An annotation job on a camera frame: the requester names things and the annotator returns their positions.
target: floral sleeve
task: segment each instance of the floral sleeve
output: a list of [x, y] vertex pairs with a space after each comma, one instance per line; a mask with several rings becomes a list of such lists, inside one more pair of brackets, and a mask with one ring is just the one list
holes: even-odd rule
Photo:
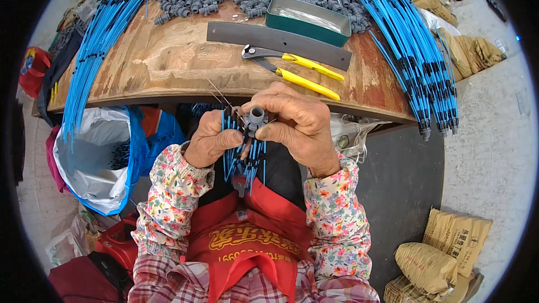
[[303, 184], [307, 224], [313, 223], [315, 239], [309, 252], [315, 260], [317, 280], [355, 276], [369, 279], [371, 259], [369, 223], [355, 195], [357, 165], [339, 155], [341, 170], [327, 178], [311, 178]]
[[191, 229], [191, 216], [198, 198], [213, 187], [213, 168], [195, 168], [183, 153], [189, 145], [173, 144], [155, 159], [150, 179], [148, 201], [138, 204], [140, 217], [131, 232], [138, 245], [138, 255], [165, 256], [179, 263], [185, 255], [185, 238]]

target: worn wooden tabletop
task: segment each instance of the worn wooden tabletop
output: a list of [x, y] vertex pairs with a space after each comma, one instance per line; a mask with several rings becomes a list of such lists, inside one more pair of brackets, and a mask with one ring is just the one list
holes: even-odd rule
[[[264, 24], [264, 18], [242, 21], [245, 18], [241, 14], [233, 17], [238, 12], [230, 1], [222, 3], [219, 9], [218, 13], [207, 17], [198, 14], [154, 25], [154, 18], [162, 13], [158, 2], [148, 4], [148, 19], [143, 4], [101, 64], [87, 106], [159, 103], [165, 99], [170, 102], [171, 98], [181, 102], [182, 97], [211, 96], [207, 90], [211, 85], [206, 78], [231, 97], [251, 97], [271, 82], [283, 81], [273, 72], [242, 59], [243, 45], [206, 41], [210, 20]], [[339, 102], [321, 98], [335, 111], [398, 123], [414, 121], [394, 74], [370, 35], [353, 34], [344, 47], [354, 54], [348, 71], [324, 64], [341, 73], [344, 82], [278, 58], [270, 61], [338, 93]], [[75, 59], [60, 79], [49, 111], [63, 111], [74, 67]], [[285, 83], [301, 93], [321, 97]]]

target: dark gray rubber strip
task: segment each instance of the dark gray rubber strip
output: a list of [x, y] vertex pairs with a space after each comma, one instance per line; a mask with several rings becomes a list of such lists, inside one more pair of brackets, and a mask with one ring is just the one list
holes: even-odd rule
[[210, 21], [207, 41], [236, 43], [282, 51], [348, 70], [352, 53], [310, 37], [253, 24]]

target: pliers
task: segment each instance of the pliers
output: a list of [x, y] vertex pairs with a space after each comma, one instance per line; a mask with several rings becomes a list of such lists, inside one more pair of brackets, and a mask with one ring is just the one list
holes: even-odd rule
[[303, 58], [297, 55], [283, 53], [281, 51], [274, 51], [274, 50], [269, 50], [269, 49], [264, 49], [264, 48], [252, 47], [250, 45], [246, 45], [245, 48], [241, 51], [241, 57], [247, 60], [253, 60], [257, 64], [261, 65], [262, 67], [266, 68], [269, 71], [273, 71], [275, 74], [284, 78], [287, 81], [300, 85], [304, 88], [310, 89], [312, 91], [316, 91], [324, 96], [334, 99], [335, 101], [338, 101], [341, 99], [339, 95], [337, 95], [337, 93], [327, 89], [326, 87], [321, 86], [320, 84], [316, 84], [314, 82], [307, 80], [306, 78], [300, 77], [299, 75], [289, 72], [288, 70], [274, 66], [273, 64], [271, 64], [269, 61], [266, 60], [266, 57], [280, 57], [284, 60], [297, 63], [299, 65], [302, 65], [310, 69], [314, 69], [317, 72], [326, 75], [327, 77], [331, 77], [338, 81], [344, 81], [344, 77], [341, 74], [337, 74], [311, 60], [307, 60], [306, 58]]

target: hand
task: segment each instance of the hand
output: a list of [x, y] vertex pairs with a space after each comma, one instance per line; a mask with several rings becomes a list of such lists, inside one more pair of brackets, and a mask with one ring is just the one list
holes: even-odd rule
[[341, 169], [329, 127], [329, 108], [318, 98], [274, 82], [255, 94], [242, 110], [247, 113], [255, 106], [278, 113], [277, 122], [257, 130], [257, 139], [282, 143], [298, 163], [310, 169], [313, 177], [325, 178]]
[[226, 149], [238, 147], [243, 143], [240, 131], [227, 129], [221, 131], [221, 110], [205, 112], [200, 119], [197, 131], [183, 157], [196, 168], [212, 165]]

